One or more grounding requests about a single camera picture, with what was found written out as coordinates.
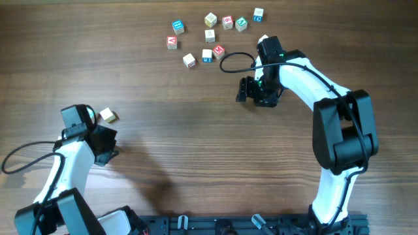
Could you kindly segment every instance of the wood grain surface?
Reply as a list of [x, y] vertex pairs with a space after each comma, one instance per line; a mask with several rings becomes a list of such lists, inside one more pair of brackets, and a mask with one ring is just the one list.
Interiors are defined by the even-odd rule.
[[[255, 7], [265, 9], [255, 23]], [[312, 112], [291, 91], [276, 108], [235, 102], [241, 77], [219, 61], [203, 64], [204, 17], [218, 16], [216, 43], [257, 55], [258, 38], [277, 35], [330, 79], [372, 97], [380, 141], [353, 190], [349, 210], [366, 213], [372, 234], [418, 234], [418, 19], [413, 1], [181, 1], [0, 7], [0, 160], [13, 148], [55, 140], [60, 110], [111, 108], [121, 154], [94, 166], [85, 199], [96, 215], [129, 205], [141, 215], [305, 213], [320, 166]], [[248, 28], [219, 19], [245, 16]], [[183, 20], [179, 49], [171, 22]], [[182, 57], [192, 53], [197, 66]], [[248, 67], [236, 57], [230, 69]], [[10, 160], [17, 168], [51, 150]], [[52, 160], [0, 174], [0, 234], [44, 186]]]

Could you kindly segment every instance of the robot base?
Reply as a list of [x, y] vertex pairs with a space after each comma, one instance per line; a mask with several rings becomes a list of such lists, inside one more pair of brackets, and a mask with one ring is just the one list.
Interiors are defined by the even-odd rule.
[[[266, 235], [252, 222], [251, 217], [190, 217], [187, 230], [178, 228], [179, 218], [165, 216], [139, 216], [147, 225], [150, 235]], [[266, 227], [275, 235], [315, 234], [307, 226], [308, 214], [289, 214], [264, 217]], [[368, 235], [367, 215], [349, 215], [345, 229], [332, 235]]]

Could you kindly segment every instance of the wooden table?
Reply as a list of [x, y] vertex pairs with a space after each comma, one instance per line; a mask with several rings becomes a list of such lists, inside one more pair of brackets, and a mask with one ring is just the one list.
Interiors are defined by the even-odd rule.
[[[263, 23], [252, 22], [255, 7]], [[276, 108], [235, 102], [241, 77], [203, 64], [204, 17], [218, 16], [216, 42], [257, 55], [264, 34], [299, 49], [338, 84], [372, 97], [379, 153], [354, 186], [349, 210], [367, 213], [372, 234], [418, 233], [418, 21], [412, 1], [243, 1], [0, 7], [0, 160], [13, 148], [55, 140], [60, 110], [110, 107], [121, 154], [94, 166], [85, 199], [96, 215], [130, 205], [140, 215], [305, 213], [320, 166], [312, 112], [291, 91]], [[248, 28], [219, 19], [245, 16]], [[178, 50], [171, 22], [183, 20]], [[197, 66], [182, 57], [192, 53]], [[236, 57], [225, 66], [248, 67]], [[48, 153], [38, 146], [9, 168]], [[0, 174], [0, 234], [44, 186], [52, 160]]]

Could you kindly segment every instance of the alphabet block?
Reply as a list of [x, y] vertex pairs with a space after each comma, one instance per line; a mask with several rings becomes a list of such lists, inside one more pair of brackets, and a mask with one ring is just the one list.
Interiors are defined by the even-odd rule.
[[184, 25], [181, 20], [176, 20], [172, 23], [172, 28], [174, 32], [177, 34], [184, 33]]
[[217, 18], [216, 16], [211, 12], [204, 18], [204, 23], [209, 26], [213, 27], [216, 24]]
[[225, 49], [221, 45], [216, 45], [214, 49], [212, 49], [214, 56], [216, 59], [221, 59], [225, 55]]
[[232, 16], [222, 18], [223, 29], [232, 29], [234, 27], [234, 20]]
[[247, 28], [248, 22], [244, 17], [241, 17], [235, 21], [235, 27], [239, 32], [242, 32]]
[[104, 110], [102, 110], [100, 112], [100, 116], [102, 116], [102, 118], [108, 123], [111, 123], [116, 119], [116, 116], [109, 108], [105, 108]]
[[212, 51], [207, 50], [207, 49], [203, 49], [202, 60], [203, 60], [203, 63], [211, 63], [212, 62]]
[[177, 37], [176, 36], [167, 37], [167, 47], [169, 49], [177, 49]]
[[214, 42], [215, 41], [215, 31], [213, 29], [205, 30], [204, 36], [206, 38], [206, 42]]
[[262, 20], [263, 20], [263, 12], [264, 12], [264, 9], [256, 8], [254, 10], [253, 21], [255, 21], [255, 22], [262, 22]]
[[185, 57], [183, 57], [183, 62], [189, 69], [196, 65], [196, 60], [191, 54], [187, 54]]

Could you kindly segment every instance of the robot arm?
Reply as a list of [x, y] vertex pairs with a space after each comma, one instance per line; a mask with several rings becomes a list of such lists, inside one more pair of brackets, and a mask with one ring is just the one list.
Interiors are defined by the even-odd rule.
[[66, 128], [54, 152], [65, 156], [63, 170], [45, 208], [41, 208], [62, 163], [60, 157], [55, 157], [44, 189], [32, 205], [20, 209], [15, 216], [19, 234], [31, 232], [37, 210], [43, 210], [44, 216], [38, 222], [36, 234], [50, 234], [62, 224], [66, 224], [71, 234], [123, 235], [140, 230], [141, 222], [130, 208], [119, 208], [97, 219], [82, 197], [93, 164], [104, 166], [116, 155], [116, 131], [97, 125], [96, 120], [93, 123], [88, 107], [79, 104], [61, 111]]
[[[356, 115], [360, 123], [367, 157], [378, 151], [378, 139], [374, 124], [372, 105], [368, 94], [363, 91], [350, 92], [335, 84], [315, 69], [310, 60], [298, 51], [285, 52], [277, 37], [260, 38], [257, 45], [259, 57], [255, 60], [255, 77], [243, 78], [240, 83], [237, 101], [246, 97], [254, 99], [257, 106], [275, 107], [283, 89], [296, 93], [313, 111], [313, 151], [322, 166], [321, 179], [316, 199], [312, 204], [318, 227], [343, 221], [347, 213], [347, 204], [357, 175], [347, 182], [354, 172], [363, 169], [361, 143], [353, 131], [354, 127], [342, 129], [341, 119], [350, 121], [350, 117], [337, 101], [337, 95], [323, 81], [304, 68], [320, 75], [338, 92]], [[274, 63], [293, 63], [302, 68], [282, 65], [262, 67]], [[344, 187], [349, 183], [344, 198]]]

